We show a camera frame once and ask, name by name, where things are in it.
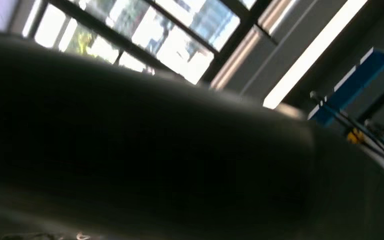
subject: ceiling light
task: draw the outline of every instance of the ceiling light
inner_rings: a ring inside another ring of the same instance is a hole
[[[263,106],[274,109],[304,76],[322,53],[335,40],[368,0],[348,0],[314,41],[307,47],[273,90],[264,99]]]

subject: window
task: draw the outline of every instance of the window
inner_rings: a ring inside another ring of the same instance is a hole
[[[196,7],[186,2],[191,1],[184,0],[186,8]],[[80,0],[78,4],[191,83],[199,81],[214,58],[208,49],[144,1]]]
[[[251,9],[257,0],[239,0],[247,9]]]
[[[24,27],[14,32],[22,32],[26,38],[136,71],[170,73],[193,84],[215,77],[251,30],[248,23],[258,22],[256,16],[262,12],[256,11],[263,11],[252,9],[257,0],[27,2],[31,11],[24,7],[14,15]],[[273,31],[279,23],[267,24],[265,28]]]
[[[218,51],[240,23],[239,17],[218,0],[155,1]]]
[[[120,49],[84,27],[61,10],[49,4],[37,29],[34,39],[46,48],[58,49],[67,54],[79,55],[101,62],[114,64],[121,54]],[[119,65],[139,72],[153,73],[153,69],[122,53]]]

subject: glass window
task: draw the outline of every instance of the glass window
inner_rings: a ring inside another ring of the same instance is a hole
[[[63,53],[93,58],[110,64],[115,63],[120,54],[120,49],[117,46],[79,24],[75,19],[67,17],[51,4],[46,7],[34,39],[47,48],[58,49]],[[119,65],[139,72],[153,73],[152,68],[126,52],[121,55]]]
[[[257,0],[239,0],[247,9],[251,9]]]
[[[34,36],[36,42],[46,48],[54,47],[65,20],[66,15],[64,12],[48,4]]]
[[[199,81],[214,58],[208,49],[144,1],[79,0],[78,4],[191,83]],[[223,41],[222,37],[215,38],[214,44]]]
[[[155,70],[152,67],[150,67],[150,66],[144,64],[143,62],[137,60],[136,58],[134,58],[132,55],[128,54],[127,52],[124,52],[121,55],[120,60],[118,62],[118,65],[121,67],[124,67],[124,68],[134,70],[136,72],[140,72],[140,73],[147,73],[147,74],[151,74],[151,75],[155,74]]]
[[[240,23],[219,0],[155,0],[215,49],[221,50]]]
[[[299,0],[272,0],[258,19],[258,24],[272,35]]]

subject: dark blurry object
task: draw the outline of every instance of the dark blurry object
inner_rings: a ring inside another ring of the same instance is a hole
[[[384,240],[384,169],[311,122],[0,34],[0,226]]]

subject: blue metal structure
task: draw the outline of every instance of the blue metal structure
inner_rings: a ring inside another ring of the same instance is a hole
[[[324,100],[335,109],[344,109],[363,89],[384,70],[384,49],[371,48],[351,70],[335,85],[333,93]],[[328,126],[333,116],[319,103],[308,115],[308,119],[316,120]]]

